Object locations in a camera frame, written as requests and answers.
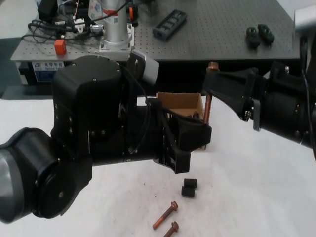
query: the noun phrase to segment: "perforated breadboard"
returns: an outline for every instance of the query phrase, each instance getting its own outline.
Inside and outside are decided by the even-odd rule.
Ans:
[[[187,22],[167,42],[154,38],[152,28],[174,9],[186,12]],[[139,6],[138,20],[135,49],[160,61],[299,58],[297,43],[293,47],[293,21],[276,0],[156,0]],[[246,45],[245,30],[260,23],[270,27],[275,41],[271,47],[261,43],[253,51]],[[99,54],[98,47],[97,39],[67,42],[67,54],[56,56],[52,42],[34,44],[23,40],[12,60],[72,61],[83,55]],[[102,55],[127,60],[126,54]]]

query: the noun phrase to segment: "white table surface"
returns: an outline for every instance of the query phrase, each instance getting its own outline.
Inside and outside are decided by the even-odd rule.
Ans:
[[[17,130],[53,127],[53,104],[0,100],[0,143]],[[179,237],[316,236],[316,163],[308,148],[253,131],[214,99],[212,141],[193,152],[191,170],[174,174],[153,161],[93,168],[90,184],[62,217],[29,215],[0,223],[3,237],[161,237],[177,221]],[[194,199],[181,196],[184,178],[197,178]],[[177,212],[156,230],[169,207]]]

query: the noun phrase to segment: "silver cylinder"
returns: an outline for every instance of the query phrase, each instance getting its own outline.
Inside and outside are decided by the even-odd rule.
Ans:
[[[119,9],[126,0],[101,0],[103,16],[110,15]],[[105,36],[104,41],[110,46],[127,44],[131,37],[127,31],[126,7],[114,16],[104,19]]]
[[[316,30],[316,5],[296,10],[294,27],[296,32],[302,33]]]

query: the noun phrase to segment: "black connector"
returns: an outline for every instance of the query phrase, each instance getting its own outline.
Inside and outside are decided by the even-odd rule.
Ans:
[[[275,36],[272,34],[270,28],[265,24],[258,25],[259,35],[263,39],[263,41],[270,45],[275,40]]]
[[[167,40],[187,19],[187,14],[179,10],[173,10],[155,28],[154,37],[160,40]]]
[[[194,198],[194,196],[195,196],[195,189],[187,188],[187,187],[182,186],[181,195],[185,196],[185,197]]]
[[[197,179],[184,179],[184,187],[196,189],[198,187]]]
[[[249,47],[253,49],[256,49],[261,44],[257,29],[254,27],[247,28],[246,37]]]
[[[41,0],[38,7],[40,20],[51,22],[52,17],[57,13],[57,9],[58,5],[56,0]]]

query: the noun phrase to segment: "orange block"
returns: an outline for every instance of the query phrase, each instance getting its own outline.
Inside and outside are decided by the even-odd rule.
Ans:
[[[57,39],[54,46],[57,55],[64,55],[66,53],[66,44],[63,39]]]

